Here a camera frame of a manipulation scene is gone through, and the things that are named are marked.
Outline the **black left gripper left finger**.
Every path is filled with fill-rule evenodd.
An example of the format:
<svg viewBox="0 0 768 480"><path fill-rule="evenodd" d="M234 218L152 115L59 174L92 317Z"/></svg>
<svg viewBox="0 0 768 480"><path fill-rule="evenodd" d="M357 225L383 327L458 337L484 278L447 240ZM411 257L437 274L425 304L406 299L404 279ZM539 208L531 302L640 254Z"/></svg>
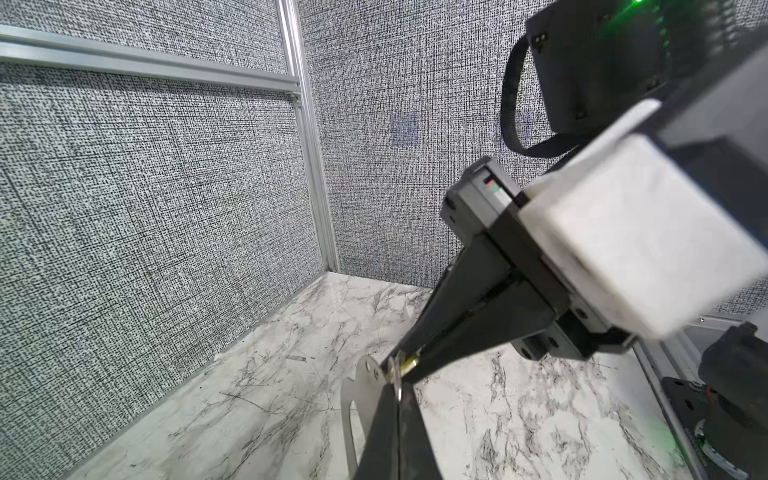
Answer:
<svg viewBox="0 0 768 480"><path fill-rule="evenodd" d="M358 480L398 478L399 403L392 385L385 385L366 438L363 454L354 475Z"/></svg>

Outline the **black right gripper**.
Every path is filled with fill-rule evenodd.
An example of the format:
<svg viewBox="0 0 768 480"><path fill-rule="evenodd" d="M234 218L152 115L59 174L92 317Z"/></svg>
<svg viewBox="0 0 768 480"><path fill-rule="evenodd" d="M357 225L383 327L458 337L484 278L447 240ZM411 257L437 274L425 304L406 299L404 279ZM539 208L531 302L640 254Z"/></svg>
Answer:
<svg viewBox="0 0 768 480"><path fill-rule="evenodd" d="M504 343L532 361L585 361L596 353L622 354L635 343L635 335L604 323L547 264L519 219L526 202L489 156L446 191L440 216L463 249L390 352L417 359L404 381L416 384Z"/></svg>

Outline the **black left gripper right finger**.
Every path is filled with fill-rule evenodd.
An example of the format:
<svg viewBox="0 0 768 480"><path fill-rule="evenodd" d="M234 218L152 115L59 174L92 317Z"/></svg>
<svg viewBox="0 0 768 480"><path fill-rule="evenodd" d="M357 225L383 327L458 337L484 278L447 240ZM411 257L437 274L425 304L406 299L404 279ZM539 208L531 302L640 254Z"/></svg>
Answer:
<svg viewBox="0 0 768 480"><path fill-rule="evenodd" d="M442 479L415 390L403 383L398 401L398 478Z"/></svg>

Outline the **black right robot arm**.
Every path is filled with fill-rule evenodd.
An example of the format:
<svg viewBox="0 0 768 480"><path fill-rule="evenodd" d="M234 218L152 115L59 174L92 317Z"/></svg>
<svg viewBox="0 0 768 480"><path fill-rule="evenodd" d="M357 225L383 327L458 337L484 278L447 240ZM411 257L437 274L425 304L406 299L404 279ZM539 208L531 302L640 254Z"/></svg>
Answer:
<svg viewBox="0 0 768 480"><path fill-rule="evenodd" d="M586 360L669 337L767 274L767 31L731 1L558 1L502 80L507 148L441 217L462 242L379 377L416 383L504 343Z"/></svg>

